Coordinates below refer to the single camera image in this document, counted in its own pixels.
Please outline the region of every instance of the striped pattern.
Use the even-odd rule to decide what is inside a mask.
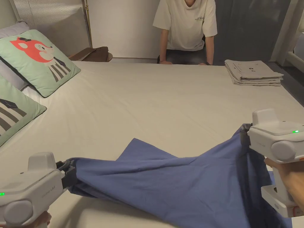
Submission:
[[[68,73],[71,72],[71,70],[68,67],[62,66],[58,63],[54,65],[50,65],[49,69],[51,70],[56,82],[58,82],[60,79],[62,79],[64,76],[66,76]]]
[[[0,136],[20,121],[26,113],[10,101],[0,99]]]

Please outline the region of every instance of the bed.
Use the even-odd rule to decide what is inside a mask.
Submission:
[[[304,123],[304,108],[283,87],[231,83],[225,67],[74,62],[81,72],[48,98],[47,111],[0,148],[0,171],[27,168],[30,155],[51,151],[115,160],[133,138],[178,157],[198,156],[227,140],[254,110]],[[172,227],[142,211],[64,193],[49,212],[51,228]],[[302,227],[304,218],[293,219]]]

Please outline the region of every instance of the device handle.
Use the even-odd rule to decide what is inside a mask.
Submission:
[[[282,179],[281,179],[281,176],[280,176],[280,173],[279,171],[276,169],[276,168],[273,168],[273,175],[275,177],[275,186],[277,188],[277,193],[278,193],[278,196],[284,200],[284,201],[292,201],[294,202],[292,196],[289,194],[289,192],[287,191]]]

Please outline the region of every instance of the blue fabric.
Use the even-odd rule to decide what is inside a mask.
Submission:
[[[71,193],[139,208],[184,228],[291,228],[261,197],[271,178],[264,157],[239,131],[198,157],[177,158],[134,139],[116,161],[73,158]]]

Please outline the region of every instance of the folded clothes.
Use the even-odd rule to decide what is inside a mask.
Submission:
[[[230,69],[228,69],[228,73],[231,77],[231,80],[233,82],[233,84],[235,85],[255,85],[255,86],[281,86],[281,80],[272,80],[272,81],[243,81],[243,82],[239,82],[235,76],[233,75],[233,73],[230,71]]]
[[[291,219],[261,197],[270,175],[249,140],[241,145],[244,131],[243,125],[198,157],[177,158],[134,139],[116,161],[72,158],[78,183],[69,191],[128,204],[184,228],[291,228]]]
[[[239,62],[226,60],[225,66],[236,85],[280,86],[282,74],[273,72],[262,61]]]

